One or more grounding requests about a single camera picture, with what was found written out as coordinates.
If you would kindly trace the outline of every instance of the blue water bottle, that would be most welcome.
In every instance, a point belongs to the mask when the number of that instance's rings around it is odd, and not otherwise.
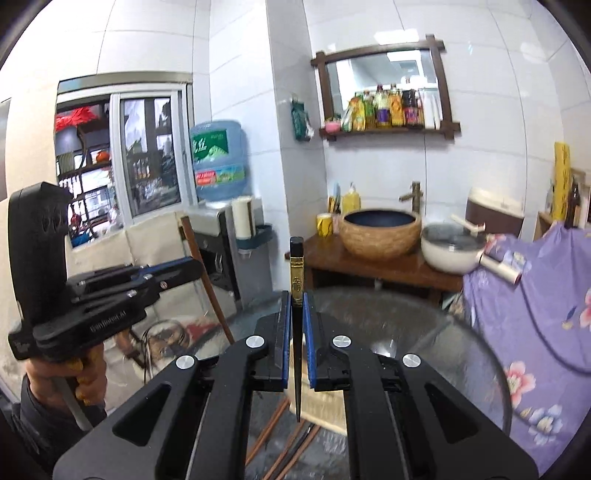
[[[190,131],[193,173],[199,199],[221,206],[248,185],[244,133],[234,120],[195,125]]]

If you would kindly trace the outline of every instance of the sleeve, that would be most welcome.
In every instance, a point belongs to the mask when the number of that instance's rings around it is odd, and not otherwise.
[[[83,407],[83,410],[93,426],[106,417],[102,407]],[[21,403],[12,406],[10,420],[28,453],[49,474],[58,458],[84,435],[70,414],[45,407],[37,401],[31,393],[27,376],[22,381]]]

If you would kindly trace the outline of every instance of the round glass tabletop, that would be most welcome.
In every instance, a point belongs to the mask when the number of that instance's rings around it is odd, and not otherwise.
[[[467,324],[424,300],[391,291],[333,287],[314,291],[313,296],[318,311],[346,324],[348,334],[356,342],[390,357],[416,353],[509,433],[511,400],[504,372],[490,347]],[[256,321],[277,313],[279,304],[280,293],[274,293],[230,317],[228,325],[235,339],[252,335]],[[196,343],[194,354],[199,359],[209,358],[221,354],[228,345],[221,327],[217,327]],[[277,393],[253,396],[249,450],[281,398],[282,394]],[[295,427],[295,416],[284,413],[267,444],[248,465],[247,478],[264,477]],[[348,478],[346,445],[344,436],[320,429],[286,478]]]

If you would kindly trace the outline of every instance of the white pot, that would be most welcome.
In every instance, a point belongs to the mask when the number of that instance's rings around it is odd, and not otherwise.
[[[425,261],[435,270],[456,275],[464,275],[478,266],[482,250],[453,251],[440,247],[421,238],[421,250]]]

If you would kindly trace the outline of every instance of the purple blanket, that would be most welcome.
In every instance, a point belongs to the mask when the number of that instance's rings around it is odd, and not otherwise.
[[[542,474],[591,406],[591,232],[557,223],[537,242],[498,235],[487,250],[521,283],[479,268],[464,276],[466,307],[505,367],[511,437]]]

